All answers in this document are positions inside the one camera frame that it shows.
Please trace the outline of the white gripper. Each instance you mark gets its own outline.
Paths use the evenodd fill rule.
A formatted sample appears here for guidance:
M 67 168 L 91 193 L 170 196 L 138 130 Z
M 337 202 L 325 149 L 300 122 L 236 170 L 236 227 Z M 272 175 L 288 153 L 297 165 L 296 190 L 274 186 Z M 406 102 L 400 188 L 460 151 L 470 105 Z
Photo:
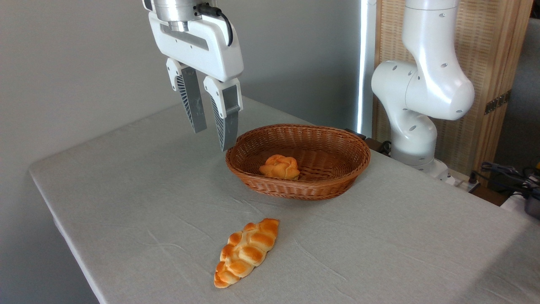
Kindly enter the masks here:
M 204 87 L 225 152 L 237 141 L 238 113 L 243 110 L 237 77 L 244 65 L 235 27 L 215 0 L 144 0 L 143 7 L 158 49 L 169 57 L 171 87 L 181 95 L 195 133 L 207 128 L 196 71 L 208 75 Z

